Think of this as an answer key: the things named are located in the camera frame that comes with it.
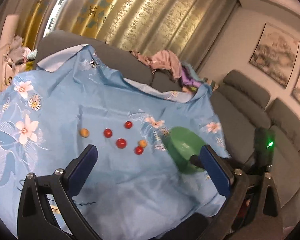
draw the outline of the metal screw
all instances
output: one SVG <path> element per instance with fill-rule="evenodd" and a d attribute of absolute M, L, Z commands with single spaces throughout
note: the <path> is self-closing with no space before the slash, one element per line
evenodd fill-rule
<path fill-rule="evenodd" d="M 56 175 L 62 175 L 64 172 L 63 169 L 56 169 L 56 171 L 54 172 Z"/>
<path fill-rule="evenodd" d="M 33 178 L 33 176 L 34 176 L 34 174 L 33 174 L 33 173 L 29 173 L 29 174 L 27 175 L 27 179 L 32 179 L 32 178 Z"/>
<path fill-rule="evenodd" d="M 243 173 L 243 172 L 242 172 L 242 170 L 240 170 L 240 169 L 235 169 L 235 170 L 234 170 L 234 174 L 235 174 L 235 175 L 241 176 L 242 173 Z"/>
<path fill-rule="evenodd" d="M 271 175 L 270 172 L 266 172 L 266 173 L 265 173 L 265 177 L 266 177 L 267 179 L 271 179 L 271 178 L 272 178 L 272 175 Z"/>

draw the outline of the green led light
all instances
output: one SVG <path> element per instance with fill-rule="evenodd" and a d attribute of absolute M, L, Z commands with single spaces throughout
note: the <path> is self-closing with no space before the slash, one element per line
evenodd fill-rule
<path fill-rule="evenodd" d="M 270 142 L 267 146 L 267 149 L 270 148 L 273 145 L 273 142 Z"/>

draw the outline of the black wire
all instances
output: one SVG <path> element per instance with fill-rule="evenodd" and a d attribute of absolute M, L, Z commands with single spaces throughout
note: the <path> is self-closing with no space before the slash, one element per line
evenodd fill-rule
<path fill-rule="evenodd" d="M 22 181 L 26 181 L 26 180 L 25 180 L 25 179 L 19 180 L 19 184 L 23 187 L 23 185 L 21 184 Z M 78 206 L 87 206 L 87 205 L 92 205 L 92 204 L 95 203 L 95 202 L 88 202 L 88 203 L 83 203 L 83 202 L 81 202 L 80 204 L 77 204 L 74 200 L 73 200 L 73 202 L 74 202 L 74 204 L 76 204 L 76 205 L 78 205 Z"/>

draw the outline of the deer print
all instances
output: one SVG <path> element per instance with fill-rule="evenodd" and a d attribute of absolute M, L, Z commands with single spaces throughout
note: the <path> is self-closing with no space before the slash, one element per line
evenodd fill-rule
<path fill-rule="evenodd" d="M 96 16 L 96 9 L 98 8 L 98 6 L 95 6 L 94 8 L 91 8 L 91 6 L 90 6 L 90 13 L 89 13 L 89 16 L 90 16 L 90 14 L 93 14 L 93 17 L 95 17 Z"/>

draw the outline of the green bowl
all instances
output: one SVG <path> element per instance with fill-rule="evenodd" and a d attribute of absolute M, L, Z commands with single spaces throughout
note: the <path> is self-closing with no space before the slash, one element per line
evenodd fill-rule
<path fill-rule="evenodd" d="M 194 132 L 187 128 L 174 127 L 162 141 L 181 173 L 193 174 L 204 171 L 190 163 L 190 157 L 199 155 L 202 146 L 206 144 Z"/>

